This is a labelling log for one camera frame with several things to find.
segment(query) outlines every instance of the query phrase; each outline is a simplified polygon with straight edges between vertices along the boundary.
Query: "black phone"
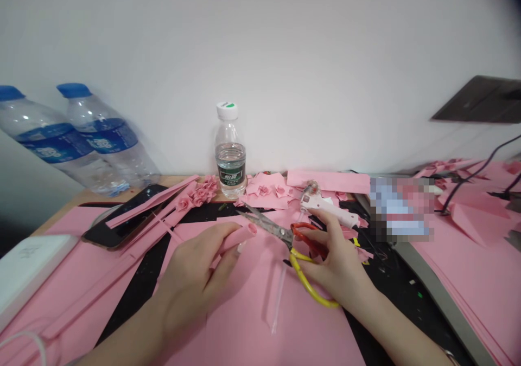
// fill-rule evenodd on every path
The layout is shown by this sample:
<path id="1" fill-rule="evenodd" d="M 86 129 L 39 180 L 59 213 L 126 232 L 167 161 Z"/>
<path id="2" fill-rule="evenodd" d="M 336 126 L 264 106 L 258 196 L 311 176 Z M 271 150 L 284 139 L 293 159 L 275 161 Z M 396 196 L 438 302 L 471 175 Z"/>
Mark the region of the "black phone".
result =
<path id="1" fill-rule="evenodd" d="M 162 208 L 163 205 L 154 206 L 153 208 L 136 215 L 135 217 L 129 219 L 121 225 L 114 227 L 113 229 L 110 229 L 106 225 L 106 222 L 123 213 L 126 213 L 127 211 L 139 206 L 142 203 L 145 203 L 154 195 L 165 191 L 166 189 L 167 187 L 160 184 L 152 184 L 146 187 L 134 198 L 124 203 L 102 221 L 98 222 L 88 231 L 83 233 L 81 239 L 85 242 L 95 244 L 110 251 L 121 248 L 127 242 L 132 240 L 139 232 L 141 232 L 141 230 L 154 217 L 154 212 Z"/>

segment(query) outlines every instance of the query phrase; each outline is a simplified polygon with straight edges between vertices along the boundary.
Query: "red scissor handle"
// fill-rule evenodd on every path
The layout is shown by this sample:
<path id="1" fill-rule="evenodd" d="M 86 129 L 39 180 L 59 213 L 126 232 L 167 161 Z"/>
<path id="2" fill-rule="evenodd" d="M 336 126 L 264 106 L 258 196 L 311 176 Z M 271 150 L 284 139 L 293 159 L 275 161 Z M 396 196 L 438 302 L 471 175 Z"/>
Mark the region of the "red scissor handle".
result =
<path id="1" fill-rule="evenodd" d="M 312 230 L 319 230 L 316 226 L 311 225 L 307 222 L 296 222 L 291 224 L 291 231 L 295 236 L 298 236 L 300 240 L 306 243 L 306 245 L 316 254 L 320 255 L 323 259 L 327 258 L 329 254 L 329 249 L 323 244 L 316 242 L 314 240 L 308 239 L 302 232 L 299 231 L 299 228 L 308 228 Z"/>

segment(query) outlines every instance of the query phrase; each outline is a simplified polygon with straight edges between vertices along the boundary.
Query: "wall socket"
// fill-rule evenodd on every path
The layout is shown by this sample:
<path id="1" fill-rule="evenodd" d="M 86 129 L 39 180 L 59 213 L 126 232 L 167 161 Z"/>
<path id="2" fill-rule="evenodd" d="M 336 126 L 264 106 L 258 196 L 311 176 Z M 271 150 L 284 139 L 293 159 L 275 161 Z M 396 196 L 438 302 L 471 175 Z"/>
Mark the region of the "wall socket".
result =
<path id="1" fill-rule="evenodd" d="M 521 80 L 474 76 L 432 119 L 520 123 Z"/>

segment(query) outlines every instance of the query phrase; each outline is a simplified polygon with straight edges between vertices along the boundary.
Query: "water bottle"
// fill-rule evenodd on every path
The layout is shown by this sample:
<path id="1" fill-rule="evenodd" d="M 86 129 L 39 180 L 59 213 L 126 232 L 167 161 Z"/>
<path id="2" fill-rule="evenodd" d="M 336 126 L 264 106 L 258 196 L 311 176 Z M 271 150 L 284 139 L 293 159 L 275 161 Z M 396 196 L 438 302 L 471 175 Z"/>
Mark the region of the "water bottle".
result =
<path id="1" fill-rule="evenodd" d="M 246 148 L 237 133 L 237 105 L 218 103 L 217 116 L 220 125 L 215 136 L 215 160 L 221 191 L 227 198 L 237 199 L 246 188 Z"/>
<path id="2" fill-rule="evenodd" d="M 83 84 L 61 84 L 57 89 L 69 100 L 67 118 L 72 125 L 131 186 L 143 189 L 159 182 L 156 165 L 118 112 Z"/>
<path id="3" fill-rule="evenodd" d="M 0 129 L 98 194 L 113 197 L 129 188 L 62 114 L 27 100 L 15 87 L 0 86 Z"/>

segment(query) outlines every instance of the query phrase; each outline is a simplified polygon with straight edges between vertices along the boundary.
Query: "scissor blade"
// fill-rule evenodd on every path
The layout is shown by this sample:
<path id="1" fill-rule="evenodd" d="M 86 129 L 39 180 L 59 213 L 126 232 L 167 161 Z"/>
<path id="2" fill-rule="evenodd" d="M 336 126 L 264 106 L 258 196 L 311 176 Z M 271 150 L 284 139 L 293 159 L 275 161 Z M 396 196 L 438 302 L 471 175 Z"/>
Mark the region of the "scissor blade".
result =
<path id="1" fill-rule="evenodd" d="M 255 225 L 260 226 L 264 230 L 269 231 L 268 229 L 266 229 L 266 224 L 264 223 L 264 221 L 262 219 L 259 219 L 257 217 L 253 217 L 252 215 L 243 213 L 242 211 L 239 211 L 239 210 L 236 210 L 236 212 L 239 213 L 242 217 L 247 218 L 248 220 L 253 222 Z"/>
<path id="2" fill-rule="evenodd" d="M 242 213 L 239 210 L 237 210 L 237 213 L 239 213 L 242 217 L 247 218 L 248 220 L 253 222 L 255 225 L 260 226 L 266 232 L 271 233 L 273 236 L 278 237 L 279 239 L 283 239 L 284 235 L 287 233 L 286 229 L 280 227 L 279 225 L 274 223 L 272 220 L 270 220 L 265 215 L 263 215 L 261 218 L 257 218 L 257 217 L 253 217 L 247 213 Z"/>
<path id="3" fill-rule="evenodd" d="M 257 210 L 254 207 L 251 207 L 246 202 L 244 202 L 244 207 L 246 209 L 248 209 L 249 211 L 251 211 L 253 214 L 255 214 L 257 217 L 259 217 L 260 219 L 268 219 L 268 217 L 266 217 L 264 214 L 262 214 L 259 210 Z"/>

